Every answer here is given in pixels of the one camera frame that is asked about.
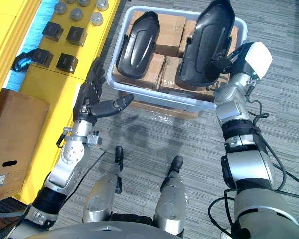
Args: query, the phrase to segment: cardboard box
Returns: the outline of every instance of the cardboard box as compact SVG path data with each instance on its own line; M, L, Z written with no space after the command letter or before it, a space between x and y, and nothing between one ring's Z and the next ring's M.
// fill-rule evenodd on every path
M195 31L196 21L186 21L184 26L184 32L181 38L179 50L177 53L177 57L183 57L184 51L186 48L186 42L188 37L193 37L194 31ZM234 26L231 31L231 45L228 51L228 54L232 53L236 49L237 45L237 33L238 33L238 27Z
M187 38L192 38L194 35L195 31L195 26L196 26L196 21L186 21L185 26L184 26L184 31L183 31L183 36L181 37L177 57L183 57L184 56L184 51L186 48L186 42Z
M0 93L0 200L19 193L49 104L22 93Z
M220 74L218 80L211 86L195 87L184 84L179 78L179 69L182 58L166 57L165 64L161 73L159 91L171 95L195 98L204 101L214 101L213 92L216 88L229 80L229 74Z
M159 106L147 102L142 101L132 101L129 104L129 107L134 107L146 111L151 111L155 113L161 113L166 114L169 116L174 116L176 118L182 119L182 120L192 120L198 117L198 112L188 112L180 109L175 109L171 107L165 107L165 106Z
M132 86L138 86L142 88L147 88L150 90L158 90L160 83L160 73L163 67L165 56L155 54L149 64L148 71L145 76L140 79L132 79L121 75L117 68L113 69L113 76L115 81L125 83Z
M130 26L127 30L129 35L132 25L136 19L142 16L144 12L135 11L130 22ZM186 18L183 16L173 16L167 14L158 14L158 20L160 25L159 36L156 43L155 53L164 56L176 56L181 37L183 34Z

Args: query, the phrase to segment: plastic storage bin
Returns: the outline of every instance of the plastic storage bin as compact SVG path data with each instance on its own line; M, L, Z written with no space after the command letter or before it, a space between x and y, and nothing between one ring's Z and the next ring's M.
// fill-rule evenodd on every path
M200 12L181 11L181 10L147 7L147 6L134 6L129 8L124 16L121 31L114 48L112 61L107 71L106 78L108 84L116 90L125 91L134 94L135 100L138 101L182 109L190 112L197 112L203 109L214 109L216 105L213 102L201 101L197 99L171 95L171 94L158 92L158 91L151 91L136 86L125 85L115 81L112 74L113 67L115 66L116 59L118 57L118 54L120 52L123 43L124 35L128 29L134 11L154 11L156 13L184 16L186 17L186 20L197 20L198 16L201 14ZM239 19L237 17L235 18L234 25L238 27L237 46L240 46L243 44L243 41L246 40L247 38L247 25L242 19Z

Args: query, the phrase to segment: robot leg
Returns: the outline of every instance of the robot leg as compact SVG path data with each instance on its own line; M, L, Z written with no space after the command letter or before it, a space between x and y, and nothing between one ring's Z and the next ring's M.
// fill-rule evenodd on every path
M106 221L111 213L114 195L122 192L123 149L115 148L115 162L107 175L100 178L87 197L83 209L84 223Z
M185 227L187 202L186 189L178 174L182 163L183 158L180 156L173 160L168 176L160 188L161 196L154 217L157 227L180 237Z

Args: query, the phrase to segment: yellow shelf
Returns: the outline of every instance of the yellow shelf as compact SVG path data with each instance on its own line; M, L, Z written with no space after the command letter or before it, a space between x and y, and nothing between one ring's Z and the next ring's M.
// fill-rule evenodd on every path
M42 38L39 48L48 50L53 54L49 68L32 64L26 74L20 91L26 95L50 103L50 110L46 117L36 150L28 171L21 193L15 196L18 200L32 203L37 192L42 187L46 175L54 167L58 159L59 149L56 142L64 127L72 123L72 101L75 89L86 77L93 59L101 54L104 42L115 16L119 0L108 0L109 8L101 12L103 24L93 26L90 16L97 12L91 2L87 7L80 7L83 18L74 22L69 18L70 11L78 8L75 4L67 4L64 15L54 14L51 22L58 23L64 29L58 42ZM87 37L84 46L71 45L66 41L71 26L85 28ZM60 71L56 68L61 53L74 55L78 59L73 74Z
M0 0L0 91L41 0Z

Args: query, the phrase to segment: black cable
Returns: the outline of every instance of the black cable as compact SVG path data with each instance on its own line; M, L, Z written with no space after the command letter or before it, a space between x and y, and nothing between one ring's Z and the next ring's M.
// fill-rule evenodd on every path
M66 202L72 197L72 195L76 192L76 190L79 188L80 184L82 183L83 179L85 178L85 176L90 172L90 170L95 166L95 164L100 161L100 159L104 156L104 154L107 151L104 151L100 157L98 157L98 159L89 167L89 169L85 172L85 174L83 175L83 177L81 178L80 182L78 183L78 185L76 186L76 188L74 189L74 191L65 199L64 204L66 204Z
M273 166L279 170L281 170L281 167L279 167L278 165L276 165L275 163L273 163ZM299 183L299 179L295 176L293 176L291 173L289 173L288 171L286 171L286 174L288 176L290 176L292 179L294 179L295 181L297 181Z
M267 141L264 139L264 137L261 135L261 133L258 133L258 136L260 137L260 139L262 140L262 142L264 142L264 144L266 145L266 147L269 149L270 153L275 157L276 161L278 162L281 171L283 173L283 180L280 184L280 186L277 188L277 190L281 190L285 183L286 183L286 179L287 179L287 174L286 174L286 170L284 165L281 163L280 159L278 158L278 156L276 155L276 153L273 151L273 149L270 147L270 145L267 143Z
M291 197L295 197L295 198L299 198L299 194L294 194L294 193L288 193L285 191L281 191L281 190L274 190L276 193L280 193L280 194L284 194L287 196L291 196Z
M255 127L257 127L256 124L257 124L258 120L259 120L260 118L267 118L267 117L269 116L269 113L263 113L263 112L262 112L262 111L263 111L263 106L262 106L262 104L261 104L260 101L258 101L258 100L251 101L251 100L249 99L249 95L251 94L251 92L253 91L254 88L255 88L255 87L252 87L252 86L250 87L250 90L248 90L247 93L246 93L246 98L247 98L247 101L248 101L249 103L251 103L251 104L252 104L252 103L255 103L255 102L257 102L257 103L259 104L259 108L260 108L260 109L259 109L259 114L258 114L258 115L255 114L255 113L252 113L252 112L248 111L250 114L252 114L252 115L255 116L254 119L253 119L253 125L254 125ZM290 176L291 178L293 178L293 179L294 179L295 181L297 181L298 183L299 183L299 179L298 179L297 177L293 176L291 173L289 173L289 172L287 172L287 171L285 170L284 165L283 165L282 162L279 160L278 156L277 156L276 153L273 151L273 149L270 147L270 145L267 143L267 141L264 139L264 137L261 135L260 131L259 131L257 134L258 134L258 136L260 137L260 139L262 140L262 142L266 145L266 147L268 148L268 150L270 151L270 153L274 156L274 158L276 159L276 161L277 161L278 164L279 164L279 166L278 166L278 165L276 165L276 164L273 163L273 166L276 167L277 169L279 169L280 171L282 171L282 173L283 173L283 180L282 180L280 186L278 187L278 189L276 189L276 190L274 190L274 191L277 192L277 193L281 193L281 194L284 194L284 195L291 196L291 197L299 198L299 194L294 194L294 193L288 193L288 192L285 192L285 191L281 191L281 189L283 188L283 186L284 186L285 183L286 183L287 175Z
M249 112L251 113L252 115L254 115L254 119L253 119L253 125L255 127L257 127L257 122L260 120L260 118L267 118L269 117L269 113L263 113L263 105L261 104L261 102L259 100L253 100L251 101L249 99L249 95L251 94L251 92L253 91L255 87L251 86L250 87L250 90L246 93L246 99L249 103L253 104L255 102L257 102L259 104L259 114L254 114L252 112ZM279 185L279 187L277 188L277 190L281 190L285 183L286 183L286 179L287 179L287 175L286 175L286 170L285 170L285 167L284 165L281 163L280 159L278 158L278 156L276 155L276 153L273 151L273 149L270 147L270 145L267 143L267 141L263 138L263 136L261 135L260 131L257 133L258 136L260 137L260 139L263 141L263 143L266 145L266 147L268 148L268 150L270 151L270 153L274 156L274 158L276 159L277 163L279 164L279 166L281 167L281 170L283 172L283 180L281 182L281 184Z
M228 196L227 196L228 192L232 192L232 190L231 189L227 189L227 190L224 191L224 201L225 201L225 209L226 209L226 214L227 214L228 222L229 222L230 226L232 226L233 225L233 220L231 219L230 212L229 212Z
M230 199L230 200L235 200L234 198L231 198L231 197L226 197L227 199ZM222 197L222 198L217 198L216 200L214 200L208 207L208 216L212 222L212 224L214 224L219 230L221 230L223 233L227 234L228 236L230 236L231 238L234 238L231 233L227 232L224 228L222 228L217 222L216 220L211 216L211 208L214 206L215 203L221 201L221 200L224 200L225 197Z

